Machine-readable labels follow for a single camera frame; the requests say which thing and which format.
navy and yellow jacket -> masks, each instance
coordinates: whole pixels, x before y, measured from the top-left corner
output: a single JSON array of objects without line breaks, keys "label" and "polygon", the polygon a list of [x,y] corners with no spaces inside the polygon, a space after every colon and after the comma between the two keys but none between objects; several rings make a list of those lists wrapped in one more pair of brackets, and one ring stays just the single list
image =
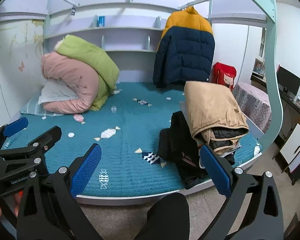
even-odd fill
[{"label": "navy and yellow jacket", "polygon": [[209,81],[214,48],[210,23],[192,6],[172,13],[155,56],[154,84]]}]

pink checkered cloth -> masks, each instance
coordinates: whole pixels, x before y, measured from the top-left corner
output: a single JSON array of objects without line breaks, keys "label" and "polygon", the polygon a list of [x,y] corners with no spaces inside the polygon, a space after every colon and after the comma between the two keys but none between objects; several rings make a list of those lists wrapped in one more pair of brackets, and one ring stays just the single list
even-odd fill
[{"label": "pink checkered cloth", "polygon": [[271,122],[268,95],[262,90],[242,82],[235,85],[232,94],[237,100],[241,111],[265,133]]}]

red bag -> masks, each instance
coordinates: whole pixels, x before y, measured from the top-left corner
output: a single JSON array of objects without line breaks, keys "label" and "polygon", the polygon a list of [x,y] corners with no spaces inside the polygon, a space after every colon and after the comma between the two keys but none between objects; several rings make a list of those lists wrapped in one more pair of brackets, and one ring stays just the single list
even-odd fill
[{"label": "red bag", "polygon": [[234,67],[217,62],[213,66],[213,72],[213,83],[224,85],[230,90],[233,89],[234,79],[237,75],[237,70]]}]

blue mattress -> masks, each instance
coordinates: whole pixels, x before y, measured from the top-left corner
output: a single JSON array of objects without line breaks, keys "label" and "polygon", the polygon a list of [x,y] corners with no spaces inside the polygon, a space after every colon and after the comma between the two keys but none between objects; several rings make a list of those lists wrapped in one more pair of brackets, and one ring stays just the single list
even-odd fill
[{"label": "blue mattress", "polygon": [[[161,160],[161,164],[149,164],[143,160],[143,152],[156,153],[159,132],[170,127],[173,112],[179,111],[179,102],[184,101],[181,90],[158,91],[150,83],[120,83],[119,94],[108,98],[100,111],[82,114],[85,124],[74,120],[72,115],[58,117],[23,114],[29,120],[27,129],[8,138],[3,148],[24,147],[31,140],[58,125],[62,137],[46,154],[50,173],[61,166],[69,166],[72,161],[85,154],[93,143],[102,149],[102,159],[89,181],[84,195],[131,197],[164,193],[183,188],[174,163]],[[133,99],[146,100],[151,106],[141,105]],[[101,132],[118,126],[111,138],[97,142]],[[235,166],[254,156],[257,140],[248,134],[240,139],[241,148],[235,153]]]}]

blue gripper pad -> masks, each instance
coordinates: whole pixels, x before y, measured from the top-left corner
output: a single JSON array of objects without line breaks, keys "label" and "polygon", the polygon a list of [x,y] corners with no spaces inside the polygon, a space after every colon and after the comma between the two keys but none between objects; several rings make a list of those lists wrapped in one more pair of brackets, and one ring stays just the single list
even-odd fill
[{"label": "blue gripper pad", "polygon": [[101,160],[101,147],[96,144],[92,149],[89,149],[84,157],[85,159],[71,179],[70,193],[74,198],[84,191],[92,174],[97,168]]},{"label": "blue gripper pad", "polygon": [[11,137],[12,135],[16,134],[17,132],[20,132],[24,128],[28,127],[28,119],[25,117],[20,118],[19,120],[16,120],[12,122],[11,124],[8,124],[4,130],[3,130],[3,136],[5,137]]},{"label": "blue gripper pad", "polygon": [[231,195],[231,179],[217,158],[213,155],[212,150],[206,145],[201,147],[200,160],[205,166],[219,194],[229,197]]}]

